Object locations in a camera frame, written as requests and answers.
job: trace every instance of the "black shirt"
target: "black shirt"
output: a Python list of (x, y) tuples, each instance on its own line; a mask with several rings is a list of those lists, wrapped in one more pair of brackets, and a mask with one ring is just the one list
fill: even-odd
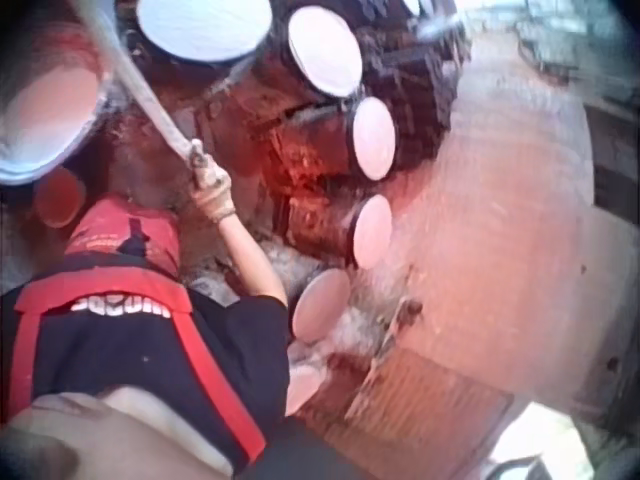
[[(67, 257), (52, 273), (123, 262), (140, 266), (145, 261), (82, 254)], [(19, 321), (13, 307), (21, 289), (3, 296), (0, 306), (3, 405)], [(271, 297), (245, 297), (227, 308), (192, 290), (189, 297), (200, 335), (268, 438), (284, 416), (289, 384), (286, 308)], [(41, 325), (33, 398), (61, 392), (100, 395), (118, 386), (139, 387), (182, 416), (229, 459), (236, 472), (246, 466), (246, 453), (205, 395), (170, 320), (143, 312), (109, 317), (64, 308), (46, 314)]]

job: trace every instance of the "red stripe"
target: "red stripe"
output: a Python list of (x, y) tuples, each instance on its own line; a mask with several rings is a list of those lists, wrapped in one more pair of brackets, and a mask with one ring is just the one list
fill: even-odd
[(190, 315), (191, 302), (186, 289), (164, 275), (137, 267), (102, 267), (59, 273), (24, 287), (15, 306), (24, 315), (14, 343), (9, 418), (31, 403), (41, 315), (77, 298), (108, 292), (149, 297), (172, 311), (180, 341), (207, 397), (250, 461), (254, 461), (264, 450), (264, 436), (202, 340)]

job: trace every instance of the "hand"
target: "hand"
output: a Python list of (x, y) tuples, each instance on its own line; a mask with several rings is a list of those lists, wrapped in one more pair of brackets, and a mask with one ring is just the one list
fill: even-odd
[(191, 167), (194, 185), (191, 198), (202, 212), (216, 224), (236, 213), (231, 198), (231, 177), (211, 157), (202, 152), (202, 143), (193, 140)]

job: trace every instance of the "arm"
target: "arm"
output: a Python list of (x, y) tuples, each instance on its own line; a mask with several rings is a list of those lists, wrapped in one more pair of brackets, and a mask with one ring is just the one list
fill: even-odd
[(274, 297), (286, 306), (287, 295), (282, 281), (238, 216), (224, 217), (218, 223), (218, 231), (247, 291), (251, 295)]

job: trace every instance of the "work glove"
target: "work glove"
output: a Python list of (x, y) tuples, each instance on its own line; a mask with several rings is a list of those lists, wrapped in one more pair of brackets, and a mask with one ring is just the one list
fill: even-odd
[(192, 140), (191, 168), (193, 187), (191, 198), (214, 223), (236, 213), (231, 198), (231, 177), (213, 157), (205, 154), (200, 140)]

